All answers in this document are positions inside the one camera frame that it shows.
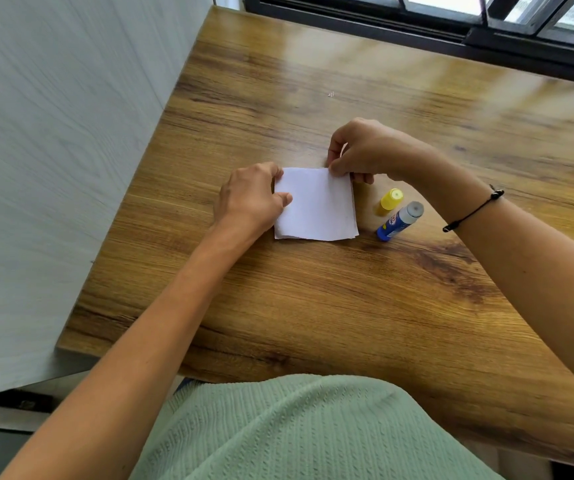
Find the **person's right hand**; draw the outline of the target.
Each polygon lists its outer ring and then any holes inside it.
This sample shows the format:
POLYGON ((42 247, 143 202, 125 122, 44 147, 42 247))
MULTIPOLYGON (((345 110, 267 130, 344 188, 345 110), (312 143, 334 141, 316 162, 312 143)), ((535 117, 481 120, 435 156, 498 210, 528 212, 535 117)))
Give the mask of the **person's right hand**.
POLYGON ((325 166, 328 168, 329 159, 344 155, 353 158, 351 174, 366 184, 374 183, 375 175, 411 182, 423 163, 440 156, 429 144, 377 120, 363 118, 347 122, 332 134, 325 166))

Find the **person's left hand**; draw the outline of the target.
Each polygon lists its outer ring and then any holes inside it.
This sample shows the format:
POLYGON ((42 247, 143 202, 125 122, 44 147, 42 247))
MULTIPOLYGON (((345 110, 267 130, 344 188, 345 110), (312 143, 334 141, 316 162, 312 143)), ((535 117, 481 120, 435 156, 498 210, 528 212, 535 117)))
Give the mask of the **person's left hand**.
POLYGON ((235 169, 221 186, 214 204, 215 226, 255 238, 268 231, 284 211, 270 204, 274 184, 283 174, 283 168, 275 162, 235 169))

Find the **white paper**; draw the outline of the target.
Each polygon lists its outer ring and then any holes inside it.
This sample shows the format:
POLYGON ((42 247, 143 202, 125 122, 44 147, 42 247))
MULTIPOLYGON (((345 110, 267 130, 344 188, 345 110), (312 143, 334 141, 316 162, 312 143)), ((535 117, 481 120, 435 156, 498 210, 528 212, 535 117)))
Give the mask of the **white paper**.
POLYGON ((334 177, 326 168, 284 168, 275 192, 293 198, 275 222, 276 239, 341 241, 358 236, 349 175, 334 177))

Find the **person's right forearm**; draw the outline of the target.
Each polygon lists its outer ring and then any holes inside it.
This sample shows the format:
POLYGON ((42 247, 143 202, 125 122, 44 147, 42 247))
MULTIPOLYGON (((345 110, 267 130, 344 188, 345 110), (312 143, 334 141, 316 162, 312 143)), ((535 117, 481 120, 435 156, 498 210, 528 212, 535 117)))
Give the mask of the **person's right forearm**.
POLYGON ((574 375, 574 241, 442 154, 411 184, 574 375))

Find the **person's left forearm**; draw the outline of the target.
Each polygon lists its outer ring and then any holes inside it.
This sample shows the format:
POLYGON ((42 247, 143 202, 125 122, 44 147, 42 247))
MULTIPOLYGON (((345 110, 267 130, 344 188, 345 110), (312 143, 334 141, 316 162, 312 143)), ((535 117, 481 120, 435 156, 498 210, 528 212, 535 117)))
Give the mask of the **person's left forearm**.
POLYGON ((127 480, 221 282, 271 226, 241 215, 216 222, 0 480, 127 480))

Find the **yellow glue stick cap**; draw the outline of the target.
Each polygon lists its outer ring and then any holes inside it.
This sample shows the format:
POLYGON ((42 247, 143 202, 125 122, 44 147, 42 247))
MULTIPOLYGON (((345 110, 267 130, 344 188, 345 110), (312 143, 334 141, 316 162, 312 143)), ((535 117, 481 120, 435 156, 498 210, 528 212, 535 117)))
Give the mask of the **yellow glue stick cap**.
POLYGON ((398 188, 390 189, 375 206, 378 216, 386 216, 394 211, 404 199, 404 193, 398 188))

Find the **blue glue stick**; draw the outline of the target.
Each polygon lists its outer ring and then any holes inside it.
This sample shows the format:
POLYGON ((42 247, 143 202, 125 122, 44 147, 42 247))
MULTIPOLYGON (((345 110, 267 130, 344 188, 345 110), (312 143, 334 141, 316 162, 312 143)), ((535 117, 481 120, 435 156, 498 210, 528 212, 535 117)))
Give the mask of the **blue glue stick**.
POLYGON ((390 241, 394 236, 417 222, 417 220, 422 217, 424 211, 425 209, 421 202, 411 201, 399 209, 394 217, 391 217, 385 224, 378 227, 378 239, 384 242, 390 241))

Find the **green knitted top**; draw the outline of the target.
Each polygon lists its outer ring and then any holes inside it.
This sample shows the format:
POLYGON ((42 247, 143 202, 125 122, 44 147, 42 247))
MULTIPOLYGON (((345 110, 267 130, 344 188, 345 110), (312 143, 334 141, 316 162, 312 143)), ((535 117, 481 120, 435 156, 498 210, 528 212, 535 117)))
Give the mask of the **green knitted top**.
POLYGON ((363 376, 184 379, 129 480, 503 480, 402 388, 363 376))

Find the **black window frame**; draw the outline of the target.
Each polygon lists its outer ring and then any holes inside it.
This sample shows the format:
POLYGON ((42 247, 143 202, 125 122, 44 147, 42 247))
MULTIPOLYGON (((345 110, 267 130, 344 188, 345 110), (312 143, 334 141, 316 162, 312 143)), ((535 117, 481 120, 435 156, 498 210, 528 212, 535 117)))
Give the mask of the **black window frame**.
POLYGON ((574 82, 574 0, 243 0, 247 12, 574 82))

